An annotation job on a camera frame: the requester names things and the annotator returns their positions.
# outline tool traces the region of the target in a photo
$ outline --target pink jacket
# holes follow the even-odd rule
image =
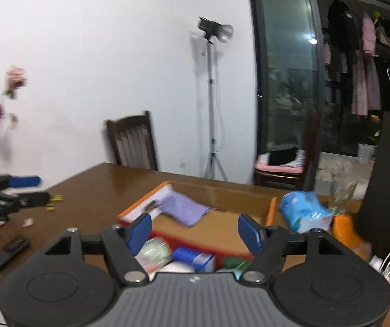
[[[373,54],[375,52],[376,30],[372,19],[364,11],[363,17],[363,52]]]

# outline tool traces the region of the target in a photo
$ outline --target black remote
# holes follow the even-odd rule
[[[27,237],[19,235],[0,250],[0,270],[2,270],[11,259],[19,252],[30,246],[30,241]]]

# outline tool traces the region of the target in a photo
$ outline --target chair backrest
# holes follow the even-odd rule
[[[150,112],[106,122],[118,165],[158,170]]]
[[[300,175],[298,182],[296,183],[296,189],[302,190],[305,186],[305,180],[308,173],[312,168],[312,165],[316,157],[317,139],[320,130],[320,112],[317,109],[313,109],[310,114],[307,127],[305,128],[304,139],[302,149],[305,150],[305,162],[304,169]]]

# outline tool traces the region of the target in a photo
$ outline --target tripod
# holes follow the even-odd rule
[[[208,97],[209,97],[209,113],[210,113],[210,157],[205,171],[205,177],[214,180],[214,164],[216,163],[222,178],[228,181],[224,168],[220,164],[219,158],[215,150],[216,139],[214,138],[214,107],[213,107],[213,77],[211,72],[211,45],[213,43],[207,39],[207,75],[208,75]]]

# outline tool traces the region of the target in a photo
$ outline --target white wall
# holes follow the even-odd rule
[[[50,186],[111,159],[104,120],[149,109],[161,169],[200,175],[208,123],[198,16],[235,28],[218,45],[219,157],[230,180],[247,182],[256,141],[249,0],[0,0],[0,90],[10,64],[30,78],[7,104],[20,126],[0,134],[0,171],[36,173]]]

